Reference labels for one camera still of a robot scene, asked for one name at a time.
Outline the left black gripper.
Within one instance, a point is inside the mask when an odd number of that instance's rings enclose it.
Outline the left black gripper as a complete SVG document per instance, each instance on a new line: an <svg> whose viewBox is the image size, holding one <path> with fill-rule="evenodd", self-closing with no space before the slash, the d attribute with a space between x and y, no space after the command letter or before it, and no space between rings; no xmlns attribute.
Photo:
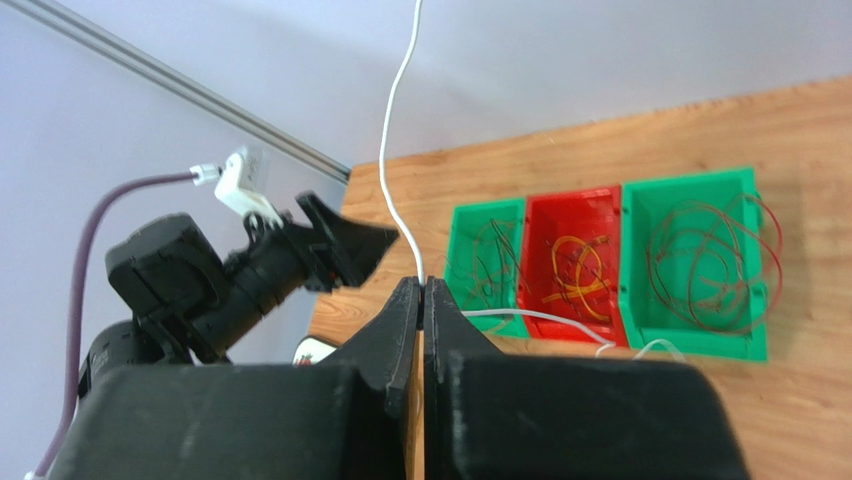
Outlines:
<svg viewBox="0 0 852 480"><path fill-rule="evenodd" d="M395 228L343 222L313 191L296 202L312 227L275 226L256 213L243 218L249 244L226 260L228 313L269 313L299 288L360 288L399 238Z"/></svg>

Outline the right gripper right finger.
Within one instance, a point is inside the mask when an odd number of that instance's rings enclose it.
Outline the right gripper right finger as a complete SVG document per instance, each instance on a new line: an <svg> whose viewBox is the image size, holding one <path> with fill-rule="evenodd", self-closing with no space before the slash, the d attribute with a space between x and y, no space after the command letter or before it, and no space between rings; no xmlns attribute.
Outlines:
<svg viewBox="0 0 852 480"><path fill-rule="evenodd" d="M429 479L746 479L721 399L674 361L520 356L423 290Z"/></svg>

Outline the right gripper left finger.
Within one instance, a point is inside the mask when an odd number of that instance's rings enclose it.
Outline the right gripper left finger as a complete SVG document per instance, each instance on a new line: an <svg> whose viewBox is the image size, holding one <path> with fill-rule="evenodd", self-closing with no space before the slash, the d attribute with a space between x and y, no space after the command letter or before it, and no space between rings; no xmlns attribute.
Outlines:
<svg viewBox="0 0 852 480"><path fill-rule="evenodd" d="M420 286L402 279L311 366L119 368L86 397L53 479L403 479Z"/></svg>

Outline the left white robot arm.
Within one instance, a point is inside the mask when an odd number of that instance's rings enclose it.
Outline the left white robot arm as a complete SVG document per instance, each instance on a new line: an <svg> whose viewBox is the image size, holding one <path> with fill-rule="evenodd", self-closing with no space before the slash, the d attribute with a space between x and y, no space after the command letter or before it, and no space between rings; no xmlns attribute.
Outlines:
<svg viewBox="0 0 852 480"><path fill-rule="evenodd" d="M295 290L361 287L399 237L393 227L342 217L310 191L297 203L308 224L247 214L248 245L226 259L186 213L160 217L109 250L108 281L132 317L92 342L78 397L125 365L225 363Z"/></svg>

